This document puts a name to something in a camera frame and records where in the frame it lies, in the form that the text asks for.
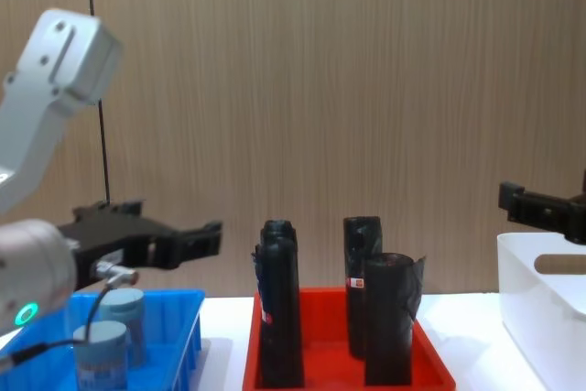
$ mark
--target red tray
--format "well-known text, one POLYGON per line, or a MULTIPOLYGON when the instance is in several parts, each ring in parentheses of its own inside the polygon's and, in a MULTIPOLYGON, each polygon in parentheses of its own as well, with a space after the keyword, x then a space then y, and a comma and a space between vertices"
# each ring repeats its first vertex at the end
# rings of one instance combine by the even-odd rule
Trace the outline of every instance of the red tray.
MULTIPOLYGON (((263 388, 260 374, 260 301, 255 295, 253 323, 248 343, 244 391, 263 388)), ((305 388, 394 391, 455 391, 456 384, 418 322, 413 332, 413 384, 365 386, 364 363, 350 356, 346 328, 345 288, 301 290, 301 333, 305 388)))

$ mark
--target blue tray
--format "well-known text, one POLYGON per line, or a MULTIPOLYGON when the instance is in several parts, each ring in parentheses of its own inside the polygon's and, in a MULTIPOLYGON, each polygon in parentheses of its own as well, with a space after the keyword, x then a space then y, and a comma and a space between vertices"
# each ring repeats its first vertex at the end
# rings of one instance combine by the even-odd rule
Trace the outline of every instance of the blue tray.
MULTIPOLYGON (((37 342, 70 338, 85 324, 96 294, 75 294, 67 307, 24 328, 0 355, 37 342)), ((145 291, 146 362, 128 370, 128 391, 189 391, 201 350, 201 290, 145 291)), ((0 375, 0 391, 77 390, 73 349, 55 348, 0 375)))

